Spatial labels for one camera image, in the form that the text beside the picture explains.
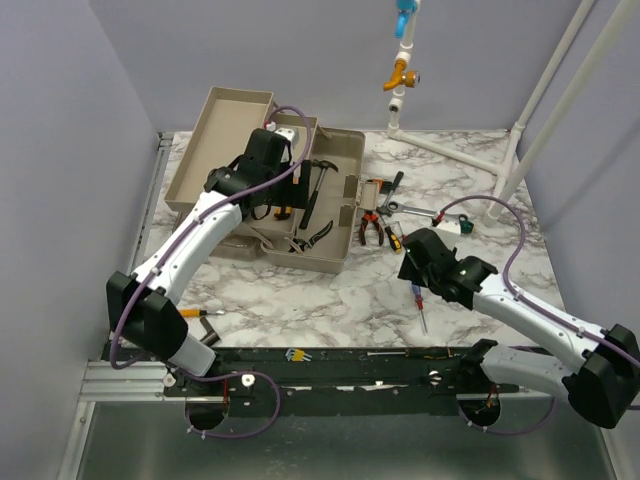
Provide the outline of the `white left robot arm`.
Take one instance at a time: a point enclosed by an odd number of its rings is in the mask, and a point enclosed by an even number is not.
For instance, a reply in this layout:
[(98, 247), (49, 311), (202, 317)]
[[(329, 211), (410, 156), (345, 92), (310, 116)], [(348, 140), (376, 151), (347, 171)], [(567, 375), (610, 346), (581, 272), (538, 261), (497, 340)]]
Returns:
[(291, 128), (258, 128), (243, 154), (213, 170), (204, 191), (178, 229), (131, 273), (114, 272), (106, 283), (111, 366), (126, 339), (152, 356), (187, 373), (201, 395), (214, 393), (222, 380), (214, 350), (193, 336), (176, 305), (188, 283), (214, 248), (257, 207), (292, 195), (303, 160), (293, 156), (299, 141)]

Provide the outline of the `yellow black utility knife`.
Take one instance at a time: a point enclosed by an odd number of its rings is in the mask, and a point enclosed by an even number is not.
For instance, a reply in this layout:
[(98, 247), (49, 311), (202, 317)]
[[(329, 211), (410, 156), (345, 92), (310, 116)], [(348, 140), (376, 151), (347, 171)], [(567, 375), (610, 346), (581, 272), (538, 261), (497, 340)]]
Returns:
[(274, 218), (278, 221), (284, 221), (291, 217), (293, 209), (290, 206), (277, 207), (274, 213)]

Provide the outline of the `translucent grey-brown toolbox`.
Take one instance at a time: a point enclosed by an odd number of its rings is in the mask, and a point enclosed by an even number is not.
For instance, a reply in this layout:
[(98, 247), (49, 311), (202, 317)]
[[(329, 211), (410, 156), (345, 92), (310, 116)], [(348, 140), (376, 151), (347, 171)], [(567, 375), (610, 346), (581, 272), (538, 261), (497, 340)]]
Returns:
[[(360, 207), (372, 209), (376, 186), (361, 177), (365, 136), (354, 130), (322, 127), (313, 116), (284, 112), (265, 91), (223, 87), (210, 89), (199, 119), (165, 195), (167, 206), (184, 220), (202, 192), (211, 170), (228, 165), (245, 150), (251, 133), (275, 122), (298, 129), (300, 140), (293, 156), (328, 160), (329, 170), (319, 191), (306, 230), (299, 228), (304, 210), (293, 210), (284, 221), (274, 218), (277, 207), (261, 206), (214, 249), (217, 257), (253, 261), (266, 256), (277, 266), (338, 273), (348, 256), (352, 230)], [(285, 238), (308, 239), (330, 220), (331, 232), (302, 254), (290, 253)]]

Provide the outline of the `blue red screwdriver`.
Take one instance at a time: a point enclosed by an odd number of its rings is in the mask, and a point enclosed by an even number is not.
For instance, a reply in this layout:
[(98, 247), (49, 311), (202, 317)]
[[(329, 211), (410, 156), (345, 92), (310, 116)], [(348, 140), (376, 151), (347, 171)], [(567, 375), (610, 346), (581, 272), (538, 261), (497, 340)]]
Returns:
[(412, 294), (414, 296), (414, 301), (416, 304), (416, 307), (418, 309), (419, 312), (419, 317), (420, 317), (420, 324), (421, 324), (421, 329), (424, 335), (428, 334), (428, 327), (427, 327), (427, 321), (426, 321), (426, 317), (424, 314), (424, 304), (423, 304), (423, 297), (422, 297), (422, 291), (421, 291), (421, 287), (419, 285), (416, 285), (414, 283), (411, 284), (411, 291)]

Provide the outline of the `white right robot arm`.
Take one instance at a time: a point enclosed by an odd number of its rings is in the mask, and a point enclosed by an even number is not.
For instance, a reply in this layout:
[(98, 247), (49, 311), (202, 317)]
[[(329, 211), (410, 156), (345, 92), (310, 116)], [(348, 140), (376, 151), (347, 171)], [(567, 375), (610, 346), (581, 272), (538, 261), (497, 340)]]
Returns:
[(617, 426), (639, 393), (639, 345), (631, 330), (620, 324), (605, 329), (526, 297), (493, 265), (475, 256), (458, 259), (434, 230), (411, 233), (403, 246), (400, 279), (499, 320), (544, 350), (487, 342), (460, 367), (467, 389), (519, 385), (568, 403), (598, 427)]

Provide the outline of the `yellow black screwdriver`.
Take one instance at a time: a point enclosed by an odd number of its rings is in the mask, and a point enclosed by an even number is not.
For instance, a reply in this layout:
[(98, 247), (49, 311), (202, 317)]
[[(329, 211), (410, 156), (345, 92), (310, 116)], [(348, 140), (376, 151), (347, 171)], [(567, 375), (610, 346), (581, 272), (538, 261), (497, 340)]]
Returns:
[(389, 241), (389, 245), (395, 254), (402, 252), (402, 229), (398, 221), (391, 221), (384, 216), (380, 217), (383, 231)]

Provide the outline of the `black-handled claw hammer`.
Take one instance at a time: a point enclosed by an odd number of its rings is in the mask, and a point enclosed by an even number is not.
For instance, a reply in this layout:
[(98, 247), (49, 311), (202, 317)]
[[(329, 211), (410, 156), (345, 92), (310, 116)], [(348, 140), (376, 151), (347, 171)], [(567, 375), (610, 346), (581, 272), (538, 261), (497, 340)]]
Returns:
[(312, 166), (313, 167), (317, 167), (320, 169), (320, 173), (318, 176), (318, 179), (316, 181), (316, 184), (314, 186), (313, 192), (309, 198), (307, 207), (304, 211), (304, 214), (302, 216), (301, 222), (299, 223), (299, 228), (301, 230), (306, 230), (308, 228), (308, 225), (310, 223), (313, 211), (315, 209), (315, 205), (317, 202), (317, 199), (319, 197), (319, 191), (324, 183), (326, 174), (329, 170), (333, 170), (335, 172), (339, 171), (339, 168), (337, 165), (335, 165), (333, 162), (328, 161), (328, 160), (316, 160), (314, 159), (312, 161)]

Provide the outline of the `grey black wire stripper pliers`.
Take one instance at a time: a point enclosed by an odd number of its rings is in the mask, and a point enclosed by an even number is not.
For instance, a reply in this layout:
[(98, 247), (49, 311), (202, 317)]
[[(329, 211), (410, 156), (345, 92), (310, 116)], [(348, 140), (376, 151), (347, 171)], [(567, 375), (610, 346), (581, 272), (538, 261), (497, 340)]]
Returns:
[(286, 237), (285, 241), (289, 244), (289, 252), (302, 254), (313, 248), (320, 240), (325, 238), (331, 232), (333, 226), (334, 222), (330, 220), (322, 229), (317, 231), (308, 239)]

